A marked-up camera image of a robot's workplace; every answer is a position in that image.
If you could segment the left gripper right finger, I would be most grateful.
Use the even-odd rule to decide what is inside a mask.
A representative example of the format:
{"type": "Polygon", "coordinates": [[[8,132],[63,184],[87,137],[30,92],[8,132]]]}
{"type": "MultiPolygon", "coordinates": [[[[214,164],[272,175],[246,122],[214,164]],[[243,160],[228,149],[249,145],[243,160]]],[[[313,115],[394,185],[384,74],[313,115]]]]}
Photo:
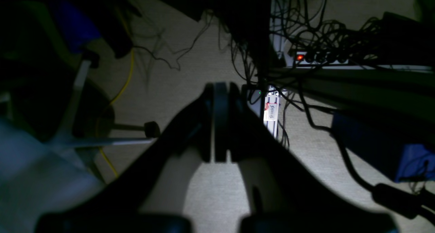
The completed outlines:
{"type": "Polygon", "coordinates": [[[214,159],[238,165],[250,215],[241,233],[396,233],[385,213],[341,198],[317,180],[246,106],[235,84],[214,84],[214,159]]]}

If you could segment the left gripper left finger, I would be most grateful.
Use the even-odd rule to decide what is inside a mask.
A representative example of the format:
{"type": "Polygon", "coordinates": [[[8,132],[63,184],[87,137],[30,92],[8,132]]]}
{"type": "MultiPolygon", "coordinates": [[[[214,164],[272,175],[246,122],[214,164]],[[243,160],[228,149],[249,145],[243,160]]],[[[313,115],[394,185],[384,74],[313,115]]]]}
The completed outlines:
{"type": "Polygon", "coordinates": [[[211,160],[213,85],[182,109],[115,182],[84,203],[46,213],[37,233],[191,233],[182,216],[190,180],[211,160]]]}

